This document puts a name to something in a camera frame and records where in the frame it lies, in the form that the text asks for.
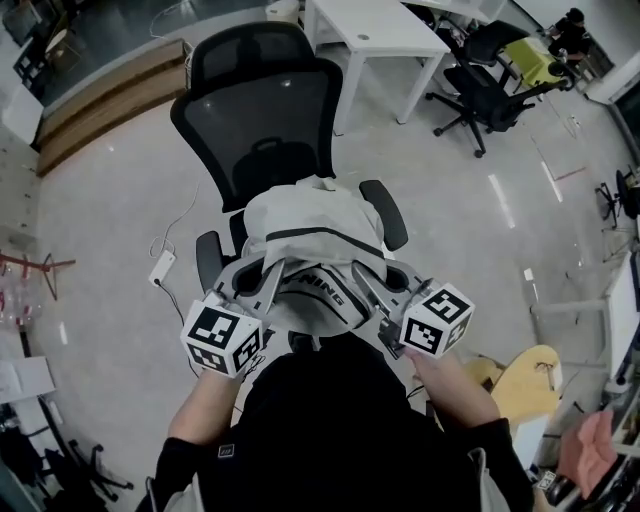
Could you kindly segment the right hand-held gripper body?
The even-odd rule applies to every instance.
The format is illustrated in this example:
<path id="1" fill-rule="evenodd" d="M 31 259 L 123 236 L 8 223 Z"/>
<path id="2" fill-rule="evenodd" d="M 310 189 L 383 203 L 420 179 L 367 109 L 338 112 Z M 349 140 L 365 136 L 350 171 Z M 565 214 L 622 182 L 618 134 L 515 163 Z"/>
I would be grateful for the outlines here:
<path id="1" fill-rule="evenodd" d="M 439 359 L 464 337 L 474 303 L 450 283 L 423 278 L 400 262 L 384 280 L 372 278 L 372 302 L 382 314 L 379 338 L 399 357 L 410 348 Z"/>

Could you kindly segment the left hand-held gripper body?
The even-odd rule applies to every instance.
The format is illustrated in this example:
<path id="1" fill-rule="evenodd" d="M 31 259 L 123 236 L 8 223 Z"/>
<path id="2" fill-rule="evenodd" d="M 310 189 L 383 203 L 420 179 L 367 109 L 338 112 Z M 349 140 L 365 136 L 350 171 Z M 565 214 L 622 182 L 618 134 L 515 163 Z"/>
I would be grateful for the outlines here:
<path id="1" fill-rule="evenodd" d="M 269 312 L 265 317 L 256 314 L 256 293 L 268 269 L 263 265 L 262 255 L 230 263 L 205 298 L 192 303 L 180 334 L 192 364 L 235 378 L 264 348 Z"/>

